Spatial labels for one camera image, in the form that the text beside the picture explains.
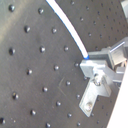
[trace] bolt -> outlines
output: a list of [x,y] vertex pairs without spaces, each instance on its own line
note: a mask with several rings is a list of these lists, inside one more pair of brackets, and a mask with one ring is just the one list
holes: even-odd
[[45,52],[45,48],[43,46],[40,47],[40,52],[44,53]]
[[55,71],[59,70],[59,66],[55,65],[54,70]]
[[94,117],[94,113],[91,114],[91,117]]
[[43,92],[47,92],[47,91],[48,91],[48,88],[44,87]]
[[15,52],[16,52],[16,50],[15,50],[14,48],[10,48],[10,49],[9,49],[9,54],[10,54],[10,55],[14,55]]
[[64,51],[65,52],[68,51],[68,47],[67,46],[64,47]]
[[96,21],[93,21],[93,24],[96,25]]
[[25,27],[24,27],[24,31],[25,31],[26,33],[29,33],[29,32],[30,32],[30,27],[29,27],[29,26],[25,26]]
[[0,124],[5,124],[5,119],[3,117],[0,118]]
[[77,99],[80,99],[80,95],[76,95],[76,98],[77,98]]
[[57,101],[56,106],[61,106],[61,102]]
[[14,10],[15,10],[15,6],[14,5],[9,5],[9,11],[14,12]]
[[72,114],[71,113],[68,113],[68,118],[72,117]]
[[32,116],[35,116],[35,115],[36,115],[36,111],[35,111],[35,110],[31,110],[31,111],[30,111],[30,114],[31,114]]
[[44,12],[44,10],[42,8],[38,9],[38,13],[41,15]]
[[74,5],[75,4],[75,2],[74,1],[71,1],[71,5]]
[[92,103],[91,103],[91,102],[89,102],[89,103],[87,103],[87,104],[85,105],[85,110],[86,110],[87,112],[90,112],[90,111],[92,110]]
[[96,86],[100,86],[101,85],[101,81],[102,81],[102,75],[95,74],[94,79],[93,79],[93,83]]
[[53,28],[52,29],[52,33],[55,34],[57,32],[57,29],[56,28]]
[[86,10],[87,10],[87,11],[89,10],[89,7],[88,7],[88,6],[86,6]]
[[28,69],[27,70],[27,75],[31,75],[32,74],[32,70],[31,69]]
[[78,63],[75,63],[75,67],[78,67],[79,66],[79,64]]
[[91,37],[91,36],[92,36],[92,34],[91,34],[91,33],[88,33],[88,36],[89,36],[89,37]]
[[12,98],[13,98],[14,100],[17,100],[17,99],[19,98],[19,96],[18,96],[18,94],[17,94],[16,92],[14,92],[14,93],[12,94]]
[[100,123],[100,121],[98,120],[98,121],[97,121],[97,124],[99,124],[99,123]]
[[66,85],[67,85],[67,86],[69,86],[70,84],[71,84],[70,81],[67,81],[67,82],[66,82]]
[[84,18],[83,18],[83,17],[80,17],[80,21],[81,21],[81,22],[84,21]]
[[86,76],[84,76],[84,80],[87,80],[87,77]]
[[50,123],[46,123],[46,127],[50,128],[51,127]]
[[79,127],[80,125],[81,125],[81,123],[80,123],[80,122],[78,122],[78,123],[77,123],[77,126]]

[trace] gray perforated surface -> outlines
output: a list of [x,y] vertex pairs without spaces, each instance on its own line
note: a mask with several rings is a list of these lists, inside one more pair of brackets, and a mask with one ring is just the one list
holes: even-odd
[[[56,1],[88,51],[112,46],[127,36],[118,0]],[[13,12],[9,5],[15,6]],[[87,118],[79,108],[88,83],[76,64],[81,60],[74,40],[45,0],[1,0],[0,127],[105,128],[116,95],[99,97],[92,117]]]

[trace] white surface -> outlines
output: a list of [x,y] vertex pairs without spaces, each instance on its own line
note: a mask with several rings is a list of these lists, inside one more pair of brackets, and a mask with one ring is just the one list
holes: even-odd
[[128,128],[128,64],[107,128]]

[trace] metal mount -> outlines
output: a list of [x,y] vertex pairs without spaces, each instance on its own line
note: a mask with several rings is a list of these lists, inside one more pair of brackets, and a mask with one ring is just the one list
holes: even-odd
[[84,76],[90,80],[79,104],[88,117],[92,113],[98,95],[110,97],[111,91],[118,94],[117,85],[121,85],[125,71],[125,67],[121,67],[120,64],[128,58],[128,37],[111,48],[90,52],[89,56],[89,60],[82,60],[80,64]]

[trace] mounting hardware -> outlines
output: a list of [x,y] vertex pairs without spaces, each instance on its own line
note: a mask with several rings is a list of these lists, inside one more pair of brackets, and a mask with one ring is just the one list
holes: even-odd
[[80,67],[84,76],[90,78],[79,107],[90,117],[97,96],[110,97],[111,90],[118,94],[125,68],[115,66],[128,58],[128,37],[111,48],[90,52],[90,60],[82,60]]

